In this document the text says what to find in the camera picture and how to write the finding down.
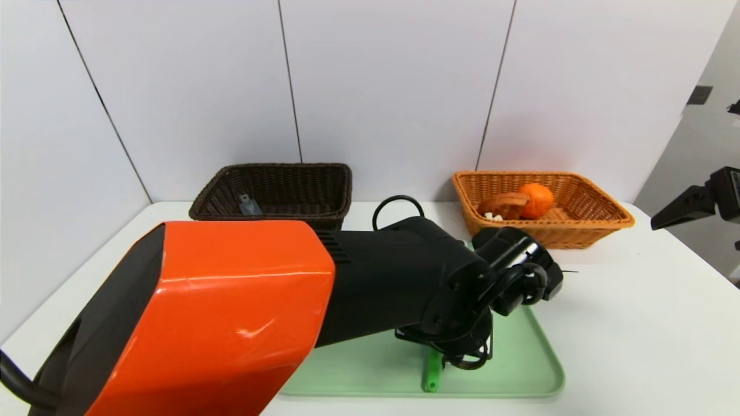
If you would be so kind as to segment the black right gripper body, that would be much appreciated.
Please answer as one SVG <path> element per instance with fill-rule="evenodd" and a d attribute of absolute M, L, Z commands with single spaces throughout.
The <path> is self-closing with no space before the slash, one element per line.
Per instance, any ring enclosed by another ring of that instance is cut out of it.
<path fill-rule="evenodd" d="M 725 166 L 710 176 L 710 187 L 719 216 L 739 224 L 739 169 Z"/>

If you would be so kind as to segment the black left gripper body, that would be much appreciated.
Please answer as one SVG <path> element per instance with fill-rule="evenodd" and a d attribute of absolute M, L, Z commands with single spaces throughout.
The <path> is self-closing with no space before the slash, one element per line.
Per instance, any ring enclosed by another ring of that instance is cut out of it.
<path fill-rule="evenodd" d="M 429 347 L 453 360 L 465 360 L 465 358 L 488 360 L 492 356 L 493 316 L 491 313 L 484 313 L 468 334 L 452 341 L 433 342 L 426 338 L 410 336 L 407 329 L 410 327 L 396 329 L 395 337 Z"/>

